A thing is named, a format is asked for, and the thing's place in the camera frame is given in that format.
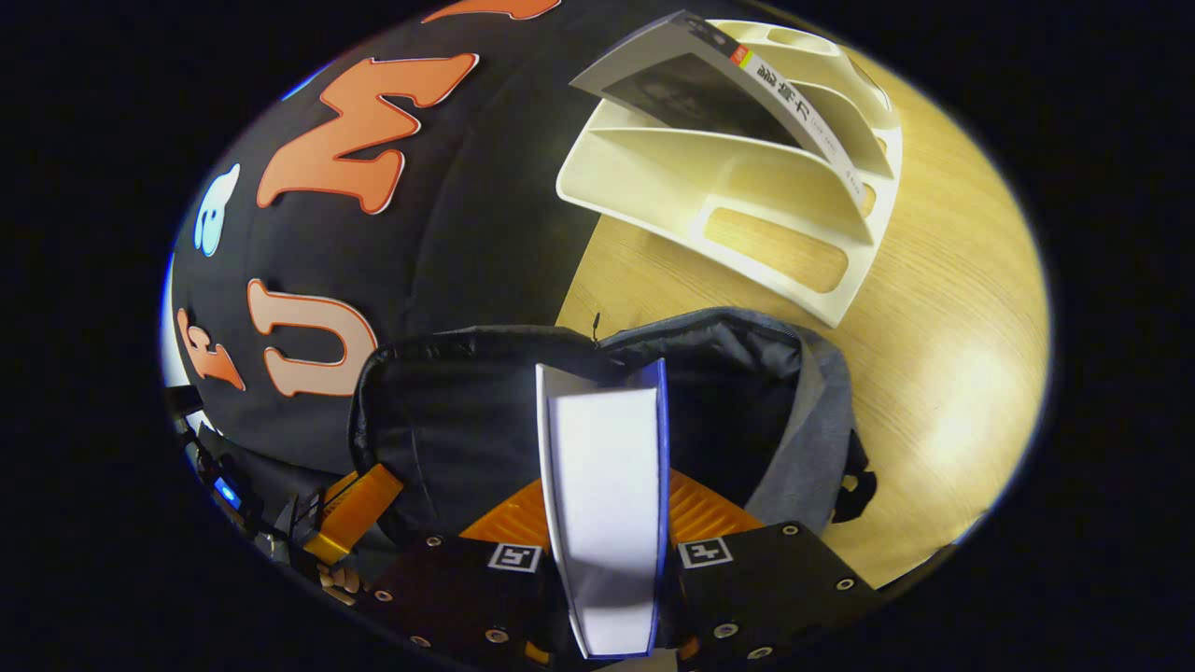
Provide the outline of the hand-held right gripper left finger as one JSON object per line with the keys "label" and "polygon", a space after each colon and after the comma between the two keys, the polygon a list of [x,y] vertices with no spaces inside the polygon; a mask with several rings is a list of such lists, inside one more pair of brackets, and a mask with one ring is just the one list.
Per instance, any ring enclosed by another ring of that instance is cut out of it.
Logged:
{"label": "hand-held right gripper left finger", "polygon": [[554,668],[566,617],[541,479],[459,536],[425,534],[358,601],[397,641],[468,668]]}

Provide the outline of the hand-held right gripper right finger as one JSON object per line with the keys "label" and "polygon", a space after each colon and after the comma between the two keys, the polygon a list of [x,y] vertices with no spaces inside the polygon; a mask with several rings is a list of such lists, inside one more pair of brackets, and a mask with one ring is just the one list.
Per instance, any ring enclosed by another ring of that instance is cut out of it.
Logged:
{"label": "hand-held right gripper right finger", "polygon": [[663,634],[680,666],[773,666],[880,607],[880,592],[797,520],[764,525],[669,475]]}

